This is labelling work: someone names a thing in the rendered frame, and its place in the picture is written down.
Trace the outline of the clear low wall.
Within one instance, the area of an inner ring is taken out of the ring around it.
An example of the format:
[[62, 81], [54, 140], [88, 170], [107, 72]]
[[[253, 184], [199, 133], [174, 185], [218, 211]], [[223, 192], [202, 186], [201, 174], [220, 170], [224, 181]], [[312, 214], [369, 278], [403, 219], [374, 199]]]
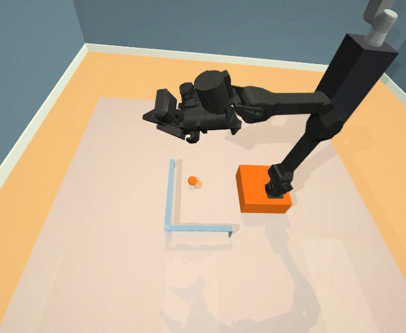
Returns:
[[164, 231], [164, 237], [230, 237], [231, 232], [216, 231]]

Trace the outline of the light blue l-shaped low wall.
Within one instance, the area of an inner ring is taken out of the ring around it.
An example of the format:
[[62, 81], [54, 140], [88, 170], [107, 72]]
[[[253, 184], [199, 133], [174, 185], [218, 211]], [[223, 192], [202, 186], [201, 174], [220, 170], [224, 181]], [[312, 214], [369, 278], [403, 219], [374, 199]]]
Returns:
[[[173, 192], [173, 175], [175, 159], [170, 159], [168, 172], [167, 200], [165, 207], [164, 231], [216, 231], [233, 232], [233, 226], [209, 226], [209, 225], [171, 225], [171, 201]], [[230, 236], [231, 236], [230, 234]]]

